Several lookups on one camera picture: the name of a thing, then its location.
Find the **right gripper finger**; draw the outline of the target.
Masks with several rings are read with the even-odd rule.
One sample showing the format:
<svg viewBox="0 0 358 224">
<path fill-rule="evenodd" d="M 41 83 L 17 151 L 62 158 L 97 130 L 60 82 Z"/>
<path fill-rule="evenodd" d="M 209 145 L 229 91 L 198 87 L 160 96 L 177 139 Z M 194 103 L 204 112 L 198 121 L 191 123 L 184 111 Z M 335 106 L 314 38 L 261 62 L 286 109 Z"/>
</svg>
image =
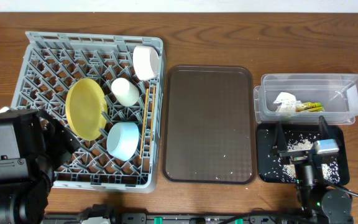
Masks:
<svg viewBox="0 0 358 224">
<path fill-rule="evenodd" d="M 324 116 L 320 116 L 318 118 L 318 129 L 319 129 L 320 140 L 334 139 L 333 131 L 331 127 L 328 125 Z"/>
<path fill-rule="evenodd" d="M 285 133 L 282 128 L 281 122 L 277 121 L 275 125 L 275 137 L 272 147 L 272 154 L 279 156 L 280 153 L 287 152 L 287 140 L 285 138 Z"/>
</svg>

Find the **leftover rice food scraps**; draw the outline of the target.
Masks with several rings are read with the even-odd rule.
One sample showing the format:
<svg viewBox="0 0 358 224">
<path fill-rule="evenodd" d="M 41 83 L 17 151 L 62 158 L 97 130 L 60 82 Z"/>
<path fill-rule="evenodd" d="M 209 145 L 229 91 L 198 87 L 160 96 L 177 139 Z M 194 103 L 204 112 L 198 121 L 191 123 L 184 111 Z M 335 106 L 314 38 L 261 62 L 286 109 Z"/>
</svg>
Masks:
<svg viewBox="0 0 358 224">
<path fill-rule="evenodd" d="M 316 131 L 285 131 L 288 151 L 310 150 L 320 135 Z M 294 165 L 283 164 L 279 156 L 271 153 L 274 133 L 271 129 L 257 131 L 257 153 L 259 177 L 269 183 L 295 183 Z M 337 157 L 325 159 L 322 163 L 324 178 L 334 184 L 346 185 L 349 182 L 346 150 L 341 146 Z"/>
</svg>

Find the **green orange snack wrapper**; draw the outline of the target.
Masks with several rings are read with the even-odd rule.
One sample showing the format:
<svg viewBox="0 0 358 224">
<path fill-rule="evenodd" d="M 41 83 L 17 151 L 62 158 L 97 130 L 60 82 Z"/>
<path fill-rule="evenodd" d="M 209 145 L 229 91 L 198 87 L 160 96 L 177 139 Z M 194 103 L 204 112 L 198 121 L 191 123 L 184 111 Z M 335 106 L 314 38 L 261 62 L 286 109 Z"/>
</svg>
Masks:
<svg viewBox="0 0 358 224">
<path fill-rule="evenodd" d="M 320 112 L 324 110 L 321 103 L 306 102 L 296 106 L 296 112 Z"/>
</svg>

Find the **white paper napkin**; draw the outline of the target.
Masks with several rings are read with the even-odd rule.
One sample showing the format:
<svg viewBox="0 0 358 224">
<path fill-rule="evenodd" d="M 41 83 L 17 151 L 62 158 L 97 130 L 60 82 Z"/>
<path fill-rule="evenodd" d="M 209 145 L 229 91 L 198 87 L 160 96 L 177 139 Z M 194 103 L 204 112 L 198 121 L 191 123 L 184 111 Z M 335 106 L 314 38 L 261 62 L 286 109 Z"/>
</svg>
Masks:
<svg viewBox="0 0 358 224">
<path fill-rule="evenodd" d="M 273 104 L 278 105 L 276 112 L 294 113 L 296 111 L 296 107 L 301 105 L 301 101 L 298 101 L 296 96 L 291 93 L 281 92 Z"/>
</svg>

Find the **light blue small bowl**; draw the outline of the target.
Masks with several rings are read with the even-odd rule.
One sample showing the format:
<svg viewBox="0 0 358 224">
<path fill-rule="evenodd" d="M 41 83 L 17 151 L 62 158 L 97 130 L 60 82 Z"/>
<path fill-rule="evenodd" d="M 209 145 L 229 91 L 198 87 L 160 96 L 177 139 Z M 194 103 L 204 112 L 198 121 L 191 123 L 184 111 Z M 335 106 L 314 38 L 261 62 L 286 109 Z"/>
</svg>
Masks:
<svg viewBox="0 0 358 224">
<path fill-rule="evenodd" d="M 128 161 L 134 154 L 139 143 L 139 129 L 133 122 L 119 122 L 110 129 L 107 152 L 121 161 Z"/>
</svg>

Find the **pink plastic bowl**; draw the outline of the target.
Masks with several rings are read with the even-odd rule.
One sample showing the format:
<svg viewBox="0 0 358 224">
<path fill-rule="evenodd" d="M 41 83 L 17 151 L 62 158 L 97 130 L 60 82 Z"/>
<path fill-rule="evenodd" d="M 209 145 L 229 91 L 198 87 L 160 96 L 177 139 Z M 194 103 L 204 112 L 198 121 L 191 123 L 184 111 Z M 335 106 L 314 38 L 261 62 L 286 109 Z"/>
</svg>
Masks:
<svg viewBox="0 0 358 224">
<path fill-rule="evenodd" d="M 146 81 L 158 75 L 159 56 L 153 47 L 137 45 L 133 52 L 133 66 L 139 80 Z"/>
</svg>

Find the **white plastic cup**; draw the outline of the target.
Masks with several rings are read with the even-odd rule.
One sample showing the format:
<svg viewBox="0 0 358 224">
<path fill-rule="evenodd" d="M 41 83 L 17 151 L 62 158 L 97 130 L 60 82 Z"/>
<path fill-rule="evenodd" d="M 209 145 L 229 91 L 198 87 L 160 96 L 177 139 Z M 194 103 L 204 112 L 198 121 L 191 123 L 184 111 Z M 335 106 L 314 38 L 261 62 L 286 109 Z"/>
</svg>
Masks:
<svg viewBox="0 0 358 224">
<path fill-rule="evenodd" d="M 135 105 L 140 96 L 137 87 L 125 78 L 115 79 L 111 91 L 122 106 Z"/>
</svg>

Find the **yellow plastic plate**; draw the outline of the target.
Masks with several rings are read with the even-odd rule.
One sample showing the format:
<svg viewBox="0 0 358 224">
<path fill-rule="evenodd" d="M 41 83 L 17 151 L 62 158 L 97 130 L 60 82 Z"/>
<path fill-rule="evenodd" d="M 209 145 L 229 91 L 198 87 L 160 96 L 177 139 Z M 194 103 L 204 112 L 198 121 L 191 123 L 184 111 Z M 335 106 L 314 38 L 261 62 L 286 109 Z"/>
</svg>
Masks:
<svg viewBox="0 0 358 224">
<path fill-rule="evenodd" d="M 82 78 L 69 89 L 65 113 L 70 129 L 79 138 L 97 139 L 101 135 L 99 130 L 106 125 L 103 112 L 107 111 L 104 92 L 96 81 Z"/>
</svg>

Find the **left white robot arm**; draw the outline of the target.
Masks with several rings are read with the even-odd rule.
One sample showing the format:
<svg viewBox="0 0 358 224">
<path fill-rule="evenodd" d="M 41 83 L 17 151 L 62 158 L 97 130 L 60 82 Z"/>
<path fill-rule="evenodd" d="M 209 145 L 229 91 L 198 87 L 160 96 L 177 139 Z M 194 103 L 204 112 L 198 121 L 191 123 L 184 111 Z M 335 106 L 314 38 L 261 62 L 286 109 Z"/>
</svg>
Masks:
<svg viewBox="0 0 358 224">
<path fill-rule="evenodd" d="M 80 146 L 44 110 L 0 113 L 0 223 L 41 223 L 55 171 Z"/>
</svg>

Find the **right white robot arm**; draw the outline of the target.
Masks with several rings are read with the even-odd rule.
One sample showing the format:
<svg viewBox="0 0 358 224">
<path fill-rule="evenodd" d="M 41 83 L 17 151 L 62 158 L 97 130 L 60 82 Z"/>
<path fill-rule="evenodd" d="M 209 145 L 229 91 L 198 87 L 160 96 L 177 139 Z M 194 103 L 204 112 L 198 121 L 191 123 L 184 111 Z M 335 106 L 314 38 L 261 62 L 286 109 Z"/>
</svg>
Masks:
<svg viewBox="0 0 358 224">
<path fill-rule="evenodd" d="M 277 122 L 271 153 L 278 156 L 282 164 L 294 166 L 297 197 L 309 222 L 353 223 L 352 197 L 323 175 L 323 161 L 339 152 L 337 137 L 323 116 L 319 117 L 318 131 L 321 139 L 309 149 L 289 151 L 283 125 Z"/>
</svg>

